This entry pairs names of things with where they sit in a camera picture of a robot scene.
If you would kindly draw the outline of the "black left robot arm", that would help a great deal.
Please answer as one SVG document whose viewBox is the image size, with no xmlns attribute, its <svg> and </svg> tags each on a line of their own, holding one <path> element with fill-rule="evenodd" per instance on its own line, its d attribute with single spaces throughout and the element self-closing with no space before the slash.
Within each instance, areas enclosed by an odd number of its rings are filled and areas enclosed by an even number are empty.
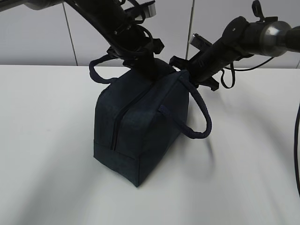
<svg viewBox="0 0 300 225">
<path fill-rule="evenodd" d="M 164 44 L 142 26 L 145 19 L 156 15 L 155 1 L 139 4 L 132 0 L 132 7 L 123 9 L 123 0 L 68 0 L 66 2 L 88 21 L 109 43 L 107 54 L 89 64 L 90 77 L 97 83 L 113 83 L 116 79 L 104 79 L 95 66 L 105 61 L 121 59 L 123 65 L 140 75 L 156 80 L 158 69 L 155 54 L 160 54 Z"/>
</svg>

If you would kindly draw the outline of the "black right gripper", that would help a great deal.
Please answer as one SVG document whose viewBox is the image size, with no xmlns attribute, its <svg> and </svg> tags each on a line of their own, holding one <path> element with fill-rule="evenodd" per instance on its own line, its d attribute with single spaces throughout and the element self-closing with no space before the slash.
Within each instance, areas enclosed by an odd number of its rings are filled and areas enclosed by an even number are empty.
<svg viewBox="0 0 300 225">
<path fill-rule="evenodd" d="M 187 70 L 190 74 L 189 81 L 198 88 L 199 86 L 206 86 L 209 87 L 212 91 L 216 91 L 219 88 L 219 82 L 216 81 L 214 78 L 210 77 L 205 79 L 204 81 L 200 82 L 196 80 L 195 71 L 190 68 L 190 62 L 186 59 L 179 58 L 177 56 L 172 56 L 169 61 L 170 66 L 174 66 L 180 70 Z"/>
</svg>

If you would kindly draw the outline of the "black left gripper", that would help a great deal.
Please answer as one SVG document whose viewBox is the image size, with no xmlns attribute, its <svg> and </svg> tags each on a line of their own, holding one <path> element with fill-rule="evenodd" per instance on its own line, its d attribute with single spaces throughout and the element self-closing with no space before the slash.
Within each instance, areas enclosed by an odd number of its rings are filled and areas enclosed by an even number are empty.
<svg viewBox="0 0 300 225">
<path fill-rule="evenodd" d="M 151 81 L 160 77 L 164 62 L 154 54 L 164 49 L 161 39 L 146 35 L 112 35 L 106 40 L 110 45 L 106 51 L 110 57 L 124 60 L 125 67 L 135 69 Z"/>
</svg>

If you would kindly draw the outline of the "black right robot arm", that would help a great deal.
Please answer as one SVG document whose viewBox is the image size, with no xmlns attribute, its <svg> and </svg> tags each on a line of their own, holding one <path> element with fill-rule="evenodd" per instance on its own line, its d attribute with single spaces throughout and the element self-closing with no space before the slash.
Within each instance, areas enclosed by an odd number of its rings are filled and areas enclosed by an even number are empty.
<svg viewBox="0 0 300 225">
<path fill-rule="evenodd" d="M 190 44 L 199 52 L 191 59 L 176 56 L 169 64 L 190 73 L 190 82 L 196 86 L 207 86 L 212 91 L 219 88 L 213 75 L 223 71 L 234 61 L 254 55 L 279 57 L 286 52 L 300 51 L 300 29 L 278 21 L 277 17 L 267 17 L 262 21 L 248 22 L 239 16 L 225 28 L 221 38 L 211 43 L 198 34 L 193 34 Z"/>
</svg>

